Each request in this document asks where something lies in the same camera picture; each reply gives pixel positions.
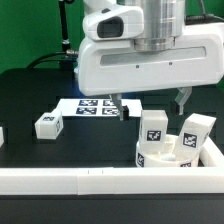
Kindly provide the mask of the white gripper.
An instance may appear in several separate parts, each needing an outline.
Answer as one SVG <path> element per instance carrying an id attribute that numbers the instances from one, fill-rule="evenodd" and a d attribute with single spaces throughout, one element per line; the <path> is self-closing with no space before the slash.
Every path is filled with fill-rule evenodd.
<path id="1" fill-rule="evenodd" d="M 86 96 L 108 95 L 121 121 L 129 108 L 117 93 L 179 88 L 172 112 L 182 115 L 193 86 L 218 83 L 224 77 L 224 23 L 192 25 L 169 50 L 141 52 L 131 40 L 82 41 L 78 84 Z"/>

